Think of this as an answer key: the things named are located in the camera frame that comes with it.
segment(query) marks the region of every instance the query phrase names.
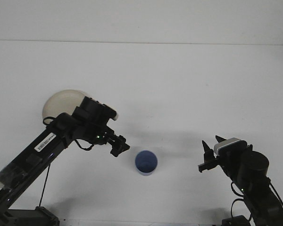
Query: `black cable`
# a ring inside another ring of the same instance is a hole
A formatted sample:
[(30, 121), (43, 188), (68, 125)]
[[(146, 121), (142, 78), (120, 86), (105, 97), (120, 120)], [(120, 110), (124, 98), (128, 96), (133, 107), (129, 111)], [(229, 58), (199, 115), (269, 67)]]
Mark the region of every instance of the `black cable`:
[(46, 186), (46, 182), (47, 182), (47, 178), (48, 178), (48, 174), (49, 174), (49, 169), (50, 169), (50, 164), (48, 165), (47, 174), (46, 174), (46, 178), (45, 178), (44, 187), (43, 187), (39, 206), (41, 206), (41, 203), (42, 203), (42, 199), (43, 199), (43, 195), (44, 195), (44, 191), (45, 191), (45, 186)]
[(270, 183), (270, 186), (271, 186), (271, 188), (273, 189), (275, 195), (278, 197), (278, 199), (279, 199), (279, 201), (280, 201), (280, 203), (281, 203), (281, 205), (282, 205), (282, 207), (283, 207), (283, 201), (282, 201), (282, 199), (280, 198), (280, 196), (279, 196), (278, 192), (276, 191), (275, 187), (272, 185), (272, 183)]
[(50, 123), (46, 123), (46, 122), (45, 122), (45, 120), (47, 120), (47, 119), (54, 120), (55, 117), (51, 117), (51, 116), (45, 117), (45, 118), (43, 119), (43, 124), (44, 124), (45, 126), (48, 126), (48, 125), (50, 124)]
[(239, 194), (238, 192), (235, 191), (234, 187), (233, 187), (233, 184), (234, 182), (231, 183), (231, 188), (232, 188), (232, 191), (235, 193), (235, 195), (239, 196), (239, 197), (242, 197), (243, 198), (243, 195), (242, 194)]
[(234, 218), (234, 217), (233, 217), (233, 206), (234, 206), (234, 203), (237, 202), (237, 201), (242, 201), (242, 202), (244, 202), (243, 199), (235, 199), (235, 200), (233, 201), (232, 207), (231, 207), (231, 216), (232, 216), (232, 218)]
[(94, 145), (91, 145), (90, 147), (84, 148), (84, 147), (82, 147), (82, 146), (80, 145), (80, 143), (79, 143), (77, 140), (75, 140), (75, 142), (76, 142), (76, 144), (79, 146), (79, 148), (81, 148), (81, 149), (83, 149), (83, 150), (85, 150), (85, 151), (90, 151), (90, 150), (94, 147)]

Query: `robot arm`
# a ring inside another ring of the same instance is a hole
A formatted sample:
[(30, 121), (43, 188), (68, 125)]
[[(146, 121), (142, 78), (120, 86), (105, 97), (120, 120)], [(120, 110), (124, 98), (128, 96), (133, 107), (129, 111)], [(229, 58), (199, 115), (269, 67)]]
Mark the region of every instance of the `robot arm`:
[(24, 151), (0, 172), (0, 226), (9, 225), (6, 211), (72, 141), (92, 146), (110, 143), (117, 157), (130, 148), (126, 139), (107, 126), (116, 111), (85, 97), (72, 115), (60, 114)]
[[(270, 189), (270, 179), (266, 177), (268, 159), (252, 150), (253, 146), (237, 138), (223, 139), (214, 150), (203, 141), (205, 162), (199, 171), (210, 170), (220, 165), (224, 173), (242, 192), (243, 201), (251, 212), (257, 226), (283, 226), (283, 206)], [(225, 219), (223, 226), (250, 225), (243, 216)]]

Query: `white table surface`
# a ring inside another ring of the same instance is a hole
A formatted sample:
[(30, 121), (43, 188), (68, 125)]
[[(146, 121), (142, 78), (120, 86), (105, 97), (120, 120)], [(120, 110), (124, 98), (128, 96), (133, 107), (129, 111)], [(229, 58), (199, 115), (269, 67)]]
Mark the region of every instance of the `white table surface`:
[[(131, 150), (71, 145), (52, 164), (43, 205), (59, 218), (216, 224), (235, 196), (220, 168), (198, 172), (201, 140), (237, 137), (270, 160), (283, 198), (283, 46), (0, 41), (0, 170), (39, 135), (55, 92), (79, 89), (114, 107), (109, 126)], [(134, 168), (158, 156), (149, 177)], [(34, 209), (45, 174), (13, 205)], [(235, 214), (248, 215), (243, 205)]]

